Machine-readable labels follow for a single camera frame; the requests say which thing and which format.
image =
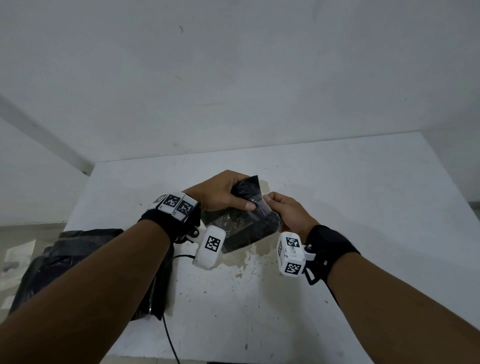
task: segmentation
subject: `stack of black packages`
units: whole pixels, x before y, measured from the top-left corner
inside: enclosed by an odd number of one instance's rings
[[[222,253],[233,252],[253,244],[280,230],[282,221],[262,198],[258,176],[241,180],[231,189],[232,195],[251,201],[254,211],[225,208],[220,211],[203,211],[205,226],[215,225],[227,232]]]
[[[28,267],[9,311],[11,314],[44,287],[53,282],[95,250],[123,233],[122,229],[64,231],[53,246],[46,248]],[[154,315],[159,320],[165,310],[168,281],[172,272],[173,245],[165,256],[132,320]]]

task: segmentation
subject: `black wristband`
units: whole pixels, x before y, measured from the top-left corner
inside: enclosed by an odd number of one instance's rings
[[[326,283],[333,264],[344,254],[360,254],[345,236],[324,225],[316,225],[310,230],[305,250],[316,254],[315,259],[307,266],[315,277],[314,280],[310,280],[307,276],[310,284],[320,279]]]
[[[200,206],[197,206],[188,216],[186,221],[181,222],[176,218],[157,209],[147,210],[139,221],[150,220],[160,225],[164,232],[167,233],[170,241],[175,241],[183,238],[187,233],[193,230],[194,227],[200,226]]]

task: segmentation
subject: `wrist strap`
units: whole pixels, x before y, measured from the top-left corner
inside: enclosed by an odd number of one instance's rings
[[[314,279],[311,279],[308,272],[305,273],[308,283],[311,285],[321,279],[327,283],[333,264],[344,254],[360,254],[345,236],[324,225],[316,225],[310,230],[305,251],[316,254],[315,259],[307,262],[305,266],[314,276]]]
[[[156,199],[139,221],[153,221],[174,243],[180,241],[195,226],[200,226],[200,213],[200,204],[196,200],[183,192],[174,192]]]

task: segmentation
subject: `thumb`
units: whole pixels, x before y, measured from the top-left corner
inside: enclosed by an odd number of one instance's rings
[[[270,196],[267,194],[264,194],[264,200],[265,202],[267,202],[267,205],[269,205],[272,210],[279,214],[282,214],[282,212],[285,211],[285,208],[287,207],[287,205],[270,198]]]
[[[243,198],[240,198],[240,197],[235,197],[232,194],[230,195],[229,205],[239,210],[246,210],[246,211],[253,211],[257,208],[253,202],[244,200]]]

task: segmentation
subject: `person's right arm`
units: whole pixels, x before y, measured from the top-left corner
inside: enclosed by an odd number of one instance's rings
[[[282,218],[283,229],[303,243],[319,225],[291,197],[271,192],[264,198]],[[480,331],[361,255],[340,257],[326,283],[375,363],[480,362]]]

